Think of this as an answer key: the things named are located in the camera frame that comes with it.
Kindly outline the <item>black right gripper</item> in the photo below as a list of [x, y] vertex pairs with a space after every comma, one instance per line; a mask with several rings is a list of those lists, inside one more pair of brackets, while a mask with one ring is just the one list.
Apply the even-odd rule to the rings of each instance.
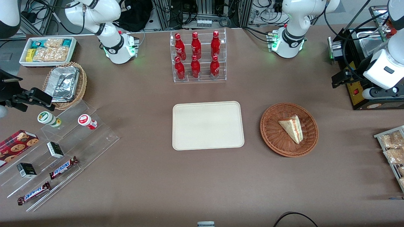
[[53, 112], [55, 105], [52, 104], [52, 96], [38, 88], [32, 88], [23, 92], [19, 82], [23, 79], [13, 76], [4, 70], [0, 70], [0, 104], [10, 108], [15, 108], [21, 112], [26, 112], [29, 105], [42, 106]]

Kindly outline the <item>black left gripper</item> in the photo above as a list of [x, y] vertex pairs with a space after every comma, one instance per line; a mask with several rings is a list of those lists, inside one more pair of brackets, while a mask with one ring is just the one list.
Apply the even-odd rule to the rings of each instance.
[[355, 82], [360, 82], [364, 85], [369, 84], [369, 80], [366, 79], [362, 74], [358, 74], [356, 71], [340, 71], [333, 75], [331, 79], [333, 89], [336, 89], [344, 84], [352, 84]]

